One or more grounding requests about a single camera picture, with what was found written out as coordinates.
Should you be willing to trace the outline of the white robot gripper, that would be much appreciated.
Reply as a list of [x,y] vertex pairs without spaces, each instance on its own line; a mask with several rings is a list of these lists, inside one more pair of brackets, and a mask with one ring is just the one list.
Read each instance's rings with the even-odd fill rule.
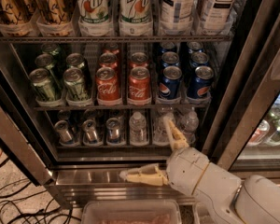
[[173,151],[167,160],[166,172],[161,170],[157,163],[153,163],[123,170],[119,173],[119,177],[127,182],[150,186],[167,185],[169,179],[172,189],[191,196],[209,164],[209,159],[197,149],[189,147],[185,135],[177,129],[168,116],[163,118],[163,124]]

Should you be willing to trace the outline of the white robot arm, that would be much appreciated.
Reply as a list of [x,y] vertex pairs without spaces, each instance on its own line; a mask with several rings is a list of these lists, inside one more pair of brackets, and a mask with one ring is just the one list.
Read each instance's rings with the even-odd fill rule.
[[280,224],[280,187],[261,175],[243,180],[222,169],[190,147],[171,118],[165,116],[163,123],[172,149],[167,167],[149,164],[124,170],[123,180],[168,185],[203,203],[216,224]]

